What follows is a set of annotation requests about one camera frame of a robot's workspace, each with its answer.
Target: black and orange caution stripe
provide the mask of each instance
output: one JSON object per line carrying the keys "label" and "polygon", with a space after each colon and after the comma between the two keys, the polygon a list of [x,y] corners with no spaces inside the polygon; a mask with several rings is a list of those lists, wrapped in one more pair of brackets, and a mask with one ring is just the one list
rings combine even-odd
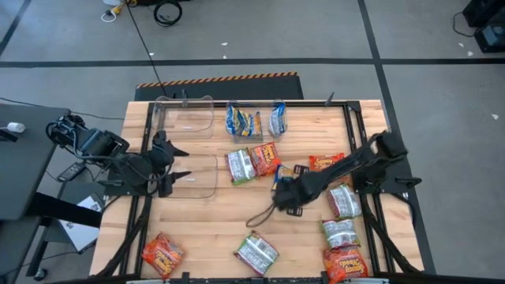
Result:
{"label": "black and orange caution stripe", "polygon": [[143,83],[138,84],[137,88],[150,88],[150,87],[159,87],[163,86],[172,86],[172,85],[181,85],[181,84],[199,84],[199,83],[207,83],[207,82],[223,82],[225,80],[246,80],[246,79],[259,79],[259,78],[272,78],[272,77],[284,77],[284,76],[297,76],[297,72],[282,72],[282,73],[265,73],[265,74],[253,74],[253,75],[241,75],[241,76],[228,76],[228,77],[214,77],[214,78],[203,78],[203,79],[194,79],[194,80],[173,80],[168,82],[160,83]]}

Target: snack bag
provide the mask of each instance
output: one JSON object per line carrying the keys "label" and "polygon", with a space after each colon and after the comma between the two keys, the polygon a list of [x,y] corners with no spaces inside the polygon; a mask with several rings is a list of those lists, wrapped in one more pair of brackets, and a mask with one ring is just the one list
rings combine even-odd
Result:
{"label": "snack bag", "polygon": [[273,174],[281,164],[274,142],[251,148],[249,152],[259,177]]}
{"label": "snack bag", "polygon": [[286,127],[286,104],[282,103],[270,113],[268,131],[272,137],[279,137]]}
{"label": "snack bag", "polygon": [[234,255],[260,276],[263,276],[279,257],[275,248],[255,231],[240,244]]}
{"label": "snack bag", "polygon": [[352,219],[361,215],[356,196],[347,184],[341,184],[336,189],[328,191],[327,198],[337,219]]}
{"label": "snack bag", "polygon": [[142,258],[149,263],[163,280],[170,277],[170,273],[182,260],[184,253],[164,233],[149,242],[142,251]]}
{"label": "snack bag", "polygon": [[236,107],[229,106],[226,110],[226,131],[237,136],[260,136],[261,117],[260,112],[248,114]]}
{"label": "snack bag", "polygon": [[323,220],[321,221],[321,225],[330,248],[337,249],[350,245],[360,245],[360,240],[357,239],[356,232],[354,231],[353,220],[340,222]]}
{"label": "snack bag", "polygon": [[231,182],[239,185],[256,176],[251,157],[247,148],[232,151],[224,156],[231,173]]}
{"label": "snack bag", "polygon": [[279,182],[281,178],[293,178],[293,176],[293,170],[286,166],[278,165],[277,170],[275,171],[274,184],[271,187],[271,190],[275,191],[277,189],[277,182]]}
{"label": "snack bag", "polygon": [[310,155],[310,170],[321,171],[333,165],[341,159],[344,159],[344,153],[333,156]]}
{"label": "snack bag", "polygon": [[323,262],[330,280],[329,284],[347,278],[368,277],[368,269],[357,247],[325,249]]}

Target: red snack bag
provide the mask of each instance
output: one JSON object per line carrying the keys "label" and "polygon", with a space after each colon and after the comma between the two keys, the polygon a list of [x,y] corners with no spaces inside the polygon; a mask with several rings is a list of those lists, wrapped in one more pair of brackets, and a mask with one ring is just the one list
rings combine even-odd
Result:
{"label": "red snack bag", "polygon": [[163,280],[169,278],[170,273],[182,260],[184,253],[164,233],[149,242],[142,251],[142,258],[149,263]]}
{"label": "red snack bag", "polygon": [[344,159],[344,153],[334,156],[310,155],[310,170],[321,171],[333,165],[341,159]]}
{"label": "red snack bag", "polygon": [[281,164],[274,142],[251,148],[249,152],[258,176],[275,173],[277,166]]}
{"label": "red snack bag", "polygon": [[329,284],[347,278],[368,277],[368,269],[357,247],[325,249],[323,262],[330,279]]}

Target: wooden tabletop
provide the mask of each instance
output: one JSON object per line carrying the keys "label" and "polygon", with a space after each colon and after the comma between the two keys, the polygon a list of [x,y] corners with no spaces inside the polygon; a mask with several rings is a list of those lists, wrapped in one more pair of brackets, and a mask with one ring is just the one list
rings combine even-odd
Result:
{"label": "wooden tabletop", "polygon": [[[379,100],[361,100],[361,109],[369,136],[387,128]],[[343,111],[335,107],[288,107],[288,131],[276,142],[280,159],[285,166],[308,165],[309,155],[336,155],[350,153]],[[129,151],[139,151],[148,112],[147,102],[131,102],[126,111],[122,137],[130,143]],[[176,115],[188,121],[198,117],[195,128],[208,123],[206,114]],[[202,199],[155,198],[152,202],[148,226],[148,241],[159,232],[185,252],[181,265],[172,278],[180,278],[187,271],[192,278],[243,278],[255,276],[252,269],[238,260],[233,252],[250,229],[245,221],[262,212],[271,203],[273,177],[261,177],[242,185],[232,185],[224,155],[244,147],[262,143],[235,144],[224,127],[225,109],[215,108],[213,127],[209,133],[172,138],[175,147],[191,154],[176,158],[174,170],[191,170],[193,174],[174,185],[170,197],[206,197]],[[354,131],[357,124],[353,116]],[[168,135],[174,130],[170,123]],[[381,196],[383,213],[391,240],[403,255],[418,269],[422,269],[421,255],[406,204],[388,194]],[[100,271],[114,255],[125,237],[131,198],[123,196],[104,213],[99,239],[95,248],[90,274]],[[265,277],[317,277],[324,270],[321,252],[327,247],[321,232],[320,220],[333,219],[323,193],[317,200],[304,206],[302,217],[275,211],[263,225],[254,230],[269,241],[278,251],[279,258]],[[354,220],[361,241],[361,254],[369,265],[368,244],[362,217]],[[380,266],[386,270],[382,245],[376,237]],[[133,272],[137,241],[130,253],[128,272]],[[144,263],[142,276],[158,278],[158,274]]]}

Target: black table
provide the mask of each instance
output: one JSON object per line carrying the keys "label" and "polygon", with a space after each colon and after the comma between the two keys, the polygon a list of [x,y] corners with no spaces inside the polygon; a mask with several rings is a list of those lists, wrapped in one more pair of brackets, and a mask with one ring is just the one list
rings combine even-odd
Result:
{"label": "black table", "polygon": [[[0,141],[0,275],[22,264],[39,224],[49,218],[99,226],[98,212],[37,192],[55,150],[46,125],[68,113],[62,108],[0,105],[0,127],[9,122],[26,126],[23,133],[14,133],[16,142]],[[7,282],[15,281],[18,273],[9,273]]]}

